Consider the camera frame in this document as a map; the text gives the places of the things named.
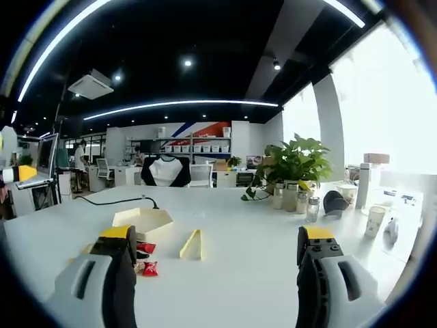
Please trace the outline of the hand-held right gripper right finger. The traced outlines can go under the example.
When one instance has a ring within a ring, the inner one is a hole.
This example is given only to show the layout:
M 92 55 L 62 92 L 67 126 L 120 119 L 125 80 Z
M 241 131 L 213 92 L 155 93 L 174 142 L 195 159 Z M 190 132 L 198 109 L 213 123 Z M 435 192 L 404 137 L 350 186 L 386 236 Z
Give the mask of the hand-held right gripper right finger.
M 354 256 L 343 254 L 326 228 L 298 229 L 297 327 L 370 327 L 385 304 L 378 283 Z

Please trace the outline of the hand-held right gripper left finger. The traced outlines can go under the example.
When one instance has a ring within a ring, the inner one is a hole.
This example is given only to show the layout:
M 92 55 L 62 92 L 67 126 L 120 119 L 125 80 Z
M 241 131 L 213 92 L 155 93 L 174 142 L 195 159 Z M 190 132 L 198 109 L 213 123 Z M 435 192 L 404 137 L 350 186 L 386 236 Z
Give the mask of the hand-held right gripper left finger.
M 137 236 L 111 227 L 57 276 L 46 302 L 60 327 L 136 327 Z

